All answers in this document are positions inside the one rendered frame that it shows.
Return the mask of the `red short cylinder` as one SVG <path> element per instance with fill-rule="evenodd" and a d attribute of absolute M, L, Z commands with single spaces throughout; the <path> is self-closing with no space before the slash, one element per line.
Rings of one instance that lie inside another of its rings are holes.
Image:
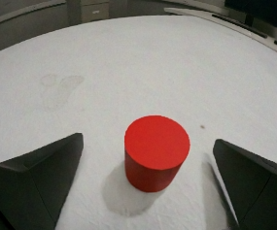
<path fill-rule="evenodd" d="M 190 137 L 177 121 L 162 115 L 134 120 L 124 134 L 125 175 L 140 191 L 159 192 L 174 180 L 190 152 Z"/>

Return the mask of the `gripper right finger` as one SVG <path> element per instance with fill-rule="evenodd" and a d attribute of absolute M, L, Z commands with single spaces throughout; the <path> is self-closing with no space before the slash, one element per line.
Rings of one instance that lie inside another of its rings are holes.
<path fill-rule="evenodd" d="M 277 163 L 223 139 L 213 154 L 240 230 L 277 230 Z"/>

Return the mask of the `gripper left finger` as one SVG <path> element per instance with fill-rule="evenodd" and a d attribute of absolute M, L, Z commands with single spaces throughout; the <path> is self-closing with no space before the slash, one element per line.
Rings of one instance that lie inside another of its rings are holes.
<path fill-rule="evenodd" d="M 53 230 L 83 149 L 74 133 L 0 162 L 0 217 L 11 230 Z"/>

